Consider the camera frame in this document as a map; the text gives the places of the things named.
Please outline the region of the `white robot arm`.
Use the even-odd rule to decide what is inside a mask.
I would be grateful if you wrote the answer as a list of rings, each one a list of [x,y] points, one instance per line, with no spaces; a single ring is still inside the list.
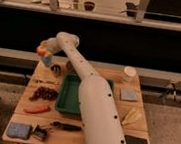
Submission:
[[[126,144],[112,90],[105,78],[81,55],[76,48],[78,45],[77,35],[59,32],[42,41],[37,53],[41,57],[51,57],[62,50],[81,79],[78,99],[85,144]]]

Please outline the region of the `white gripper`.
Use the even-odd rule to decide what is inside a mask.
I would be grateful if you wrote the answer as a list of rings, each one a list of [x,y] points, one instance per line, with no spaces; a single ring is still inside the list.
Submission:
[[[54,53],[57,53],[61,50],[56,38],[49,38],[40,43],[39,46],[42,46],[46,49],[45,55],[52,56]]]

